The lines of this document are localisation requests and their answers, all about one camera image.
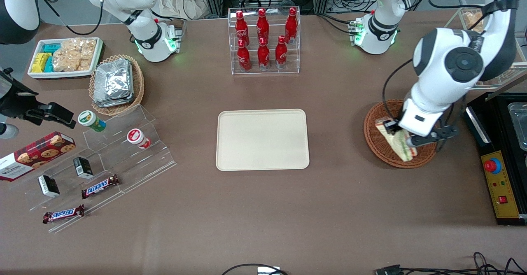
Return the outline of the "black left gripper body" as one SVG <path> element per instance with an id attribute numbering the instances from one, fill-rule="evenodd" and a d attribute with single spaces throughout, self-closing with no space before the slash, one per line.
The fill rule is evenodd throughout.
<path id="1" fill-rule="evenodd" d="M 403 128 L 399 125 L 399 119 L 387 119 L 384 121 L 384 128 L 390 135 L 395 135 L 397 132 L 402 131 Z"/>

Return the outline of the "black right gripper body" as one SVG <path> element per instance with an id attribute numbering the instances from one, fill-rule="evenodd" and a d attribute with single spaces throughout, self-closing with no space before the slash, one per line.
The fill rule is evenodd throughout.
<path id="1" fill-rule="evenodd" d="M 38 93 L 13 78 L 12 72 L 12 69 L 1 70 L 1 115 L 41 125 L 49 118 L 41 109 L 44 104 L 36 99 Z"/>

